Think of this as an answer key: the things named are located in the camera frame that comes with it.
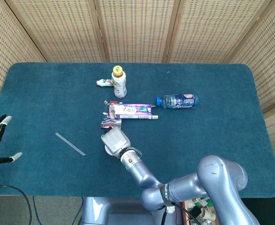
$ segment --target plastic bottle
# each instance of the plastic bottle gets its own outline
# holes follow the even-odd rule
[[[156,105],[162,105],[163,108],[195,108],[199,104],[199,98],[196,95],[164,95],[156,98]]]
[[[121,66],[115,66],[112,70],[111,80],[114,86],[114,95],[123,98],[127,94],[126,73]]]

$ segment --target yellow bottle cap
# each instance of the yellow bottle cap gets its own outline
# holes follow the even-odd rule
[[[121,66],[115,66],[113,68],[113,74],[115,76],[121,76],[123,74],[123,68]]]

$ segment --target blue bottle cap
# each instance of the blue bottle cap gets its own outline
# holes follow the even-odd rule
[[[162,99],[160,97],[156,98],[156,105],[161,105]]]

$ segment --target blue bottle label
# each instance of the blue bottle label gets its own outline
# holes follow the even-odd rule
[[[194,106],[194,96],[191,94],[188,95],[176,95],[176,100],[172,104],[168,105],[168,108],[191,108]]]

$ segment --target blue tablecloth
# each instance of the blue tablecloth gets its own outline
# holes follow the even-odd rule
[[[155,104],[165,94],[197,94],[196,109],[153,109],[157,120],[123,120],[122,130],[161,181],[196,171],[206,155],[241,164],[248,173],[242,197],[275,196],[275,158],[253,75],[242,64],[121,63],[127,75],[123,103]],[[8,71],[0,115],[12,115],[0,157],[0,184],[28,195],[139,197],[121,162],[109,156],[100,136],[105,100],[118,100],[109,78],[112,63],[18,63]],[[86,153],[82,156],[55,133]],[[13,190],[0,189],[0,194]]]

